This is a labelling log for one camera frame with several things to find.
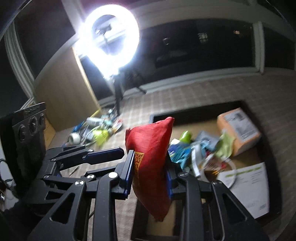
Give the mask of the snack packet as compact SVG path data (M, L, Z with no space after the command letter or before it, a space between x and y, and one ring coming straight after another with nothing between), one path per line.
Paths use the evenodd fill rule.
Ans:
M123 120L122 119L116 119L114 122L113 122L113 125L112 125L112 131L113 131L113 134L117 133L123 126Z

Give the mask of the light green cloth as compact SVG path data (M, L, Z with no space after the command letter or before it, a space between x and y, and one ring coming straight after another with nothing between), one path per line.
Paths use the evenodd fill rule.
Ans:
M222 159L229 158L233 152L234 141L235 137L228 134L227 132L222 133L219 138L219 142L215 147L215 156Z

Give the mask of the blue green card package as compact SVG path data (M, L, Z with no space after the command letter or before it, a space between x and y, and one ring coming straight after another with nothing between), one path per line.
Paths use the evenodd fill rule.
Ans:
M183 171L188 171L191 162L191 146L174 138L168 147L168 153L173 163L179 164Z

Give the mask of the grey foil pouch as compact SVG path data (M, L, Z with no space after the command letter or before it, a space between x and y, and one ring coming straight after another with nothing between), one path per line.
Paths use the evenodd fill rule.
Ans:
M215 149L216 145L219 142L219 137L214 136L206 131L201 131L195 138L195 141L200 141L208 149Z

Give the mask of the green lotion tube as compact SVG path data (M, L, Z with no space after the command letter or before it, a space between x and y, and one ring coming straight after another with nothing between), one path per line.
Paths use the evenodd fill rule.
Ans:
M183 143L190 144L191 143L192 134L189 131L184 131L179 138L179 140Z

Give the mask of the red fabric pouch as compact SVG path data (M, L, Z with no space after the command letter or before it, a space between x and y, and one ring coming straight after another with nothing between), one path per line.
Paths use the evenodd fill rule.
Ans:
M165 219L171 205L165 165L173 124L168 117L125 132L126 150L134 151L133 191L156 221Z

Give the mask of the orange tissue pack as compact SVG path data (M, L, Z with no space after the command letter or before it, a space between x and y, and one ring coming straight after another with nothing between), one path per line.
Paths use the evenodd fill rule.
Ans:
M226 132L234 138L233 156L249 150L261 138L261 132L241 108L220 114L217 126L222 133Z

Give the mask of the white round motor part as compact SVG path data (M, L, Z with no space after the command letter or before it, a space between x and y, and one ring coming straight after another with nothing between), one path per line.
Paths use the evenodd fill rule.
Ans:
M68 137L68 140L67 142L70 144L70 145L79 145L81 143L81 137L79 135L79 133L71 133Z

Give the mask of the yellow shuttlecock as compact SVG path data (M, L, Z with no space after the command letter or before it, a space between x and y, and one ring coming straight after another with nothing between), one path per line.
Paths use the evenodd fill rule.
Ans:
M109 132L107 130L94 130L92 133L93 140L99 147L102 146L109 138Z

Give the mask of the white power strip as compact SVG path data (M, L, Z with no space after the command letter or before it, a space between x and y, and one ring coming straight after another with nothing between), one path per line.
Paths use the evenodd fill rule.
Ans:
M99 126L103 123L103 119L102 118L95 118L95 117L88 117L86 119L86 124L88 124L89 126Z

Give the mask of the beige wardrobe panel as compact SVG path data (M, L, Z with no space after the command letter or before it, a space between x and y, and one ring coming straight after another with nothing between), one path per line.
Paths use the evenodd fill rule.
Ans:
M34 81L36 102L46 103L46 116L59 132L73 127L100 109L81 61L69 48L52 58Z

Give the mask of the black light tripod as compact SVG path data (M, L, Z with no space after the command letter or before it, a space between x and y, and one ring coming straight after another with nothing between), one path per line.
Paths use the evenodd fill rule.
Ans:
M124 98L125 92L133 88L137 89L142 94L146 94L138 80L144 80L143 76L134 68L125 68L119 70L118 75L113 75L110 78L114 88L115 109L117 116L120 116L120 103Z

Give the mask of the black tray box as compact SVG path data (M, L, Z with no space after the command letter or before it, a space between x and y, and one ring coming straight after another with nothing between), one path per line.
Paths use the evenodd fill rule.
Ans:
M132 240L268 240L280 178L244 101L153 115L125 145L138 198Z

